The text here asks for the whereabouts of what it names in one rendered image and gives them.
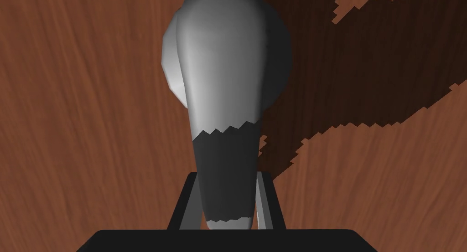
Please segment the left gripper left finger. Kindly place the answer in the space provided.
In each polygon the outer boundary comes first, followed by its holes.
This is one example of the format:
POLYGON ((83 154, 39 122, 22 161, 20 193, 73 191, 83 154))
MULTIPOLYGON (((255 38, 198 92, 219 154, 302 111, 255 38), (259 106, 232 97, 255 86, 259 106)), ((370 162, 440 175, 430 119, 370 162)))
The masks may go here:
POLYGON ((196 172, 188 174, 169 221, 168 230, 199 230, 202 202, 196 172))

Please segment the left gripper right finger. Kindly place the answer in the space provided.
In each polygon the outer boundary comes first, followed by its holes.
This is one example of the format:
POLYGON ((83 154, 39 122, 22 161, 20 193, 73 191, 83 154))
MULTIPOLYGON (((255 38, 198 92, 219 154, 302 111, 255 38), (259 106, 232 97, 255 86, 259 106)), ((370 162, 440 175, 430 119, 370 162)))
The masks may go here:
POLYGON ((257 172, 255 201, 258 228, 260 230, 286 229, 275 186, 270 173, 267 171, 257 172))

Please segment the brown wooden door leaf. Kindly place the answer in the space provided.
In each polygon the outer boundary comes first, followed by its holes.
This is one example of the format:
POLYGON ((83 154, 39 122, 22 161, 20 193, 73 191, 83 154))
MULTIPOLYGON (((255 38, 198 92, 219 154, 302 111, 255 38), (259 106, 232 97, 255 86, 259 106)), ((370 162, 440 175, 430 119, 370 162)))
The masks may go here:
MULTIPOLYGON (((288 228, 378 252, 467 252, 467 0, 265 0, 288 86, 260 169, 288 228)), ((0 252, 164 228, 195 170, 161 68, 183 0, 0 0, 0 252)))

